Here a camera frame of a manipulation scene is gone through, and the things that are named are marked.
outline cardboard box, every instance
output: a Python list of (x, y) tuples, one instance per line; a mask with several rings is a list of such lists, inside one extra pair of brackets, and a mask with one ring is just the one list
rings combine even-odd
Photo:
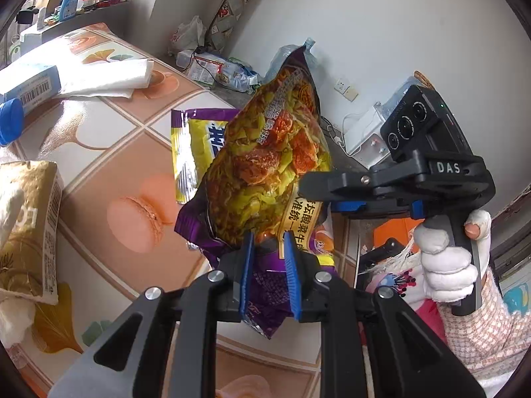
[(19, 98), (24, 115), (61, 89), (57, 66), (14, 62), (0, 70), (0, 103)]

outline blue bottle cap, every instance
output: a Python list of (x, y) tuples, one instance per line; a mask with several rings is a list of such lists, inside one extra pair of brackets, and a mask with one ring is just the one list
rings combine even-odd
[(24, 108), (20, 99), (0, 104), (0, 145), (16, 141), (24, 128)]

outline gloved hand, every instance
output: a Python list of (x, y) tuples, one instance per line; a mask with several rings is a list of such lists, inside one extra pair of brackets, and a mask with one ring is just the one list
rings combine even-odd
[[(466, 235), (477, 241), (482, 279), (489, 267), (491, 248), (491, 216), (487, 211), (472, 211), (465, 223)], [(461, 247), (448, 247), (446, 231), (430, 229), (423, 224), (414, 232), (424, 270), (424, 293), (436, 302), (455, 302), (472, 293), (477, 267), (472, 254)]]

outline camera lens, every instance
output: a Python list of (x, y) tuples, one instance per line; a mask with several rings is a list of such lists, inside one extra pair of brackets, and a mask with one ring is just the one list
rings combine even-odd
[(407, 116), (402, 116), (398, 120), (398, 133), (404, 139), (411, 139), (413, 137), (413, 123)]
[(416, 102), (413, 105), (413, 115), (415, 115), (415, 118), (419, 121), (424, 121), (426, 119), (426, 106), (424, 106), (424, 103)]
[(390, 133), (387, 137), (387, 144), (389, 145), (389, 148), (396, 150), (398, 148), (398, 136), (394, 133)]

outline sleeve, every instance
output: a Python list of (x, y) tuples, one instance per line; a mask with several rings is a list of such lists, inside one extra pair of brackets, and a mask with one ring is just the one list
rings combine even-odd
[(509, 314), (494, 283), (492, 271), (481, 292), (483, 304), (469, 316), (457, 317), (448, 304), (439, 304), (448, 345), (472, 372), (514, 370), (531, 344), (531, 312)]

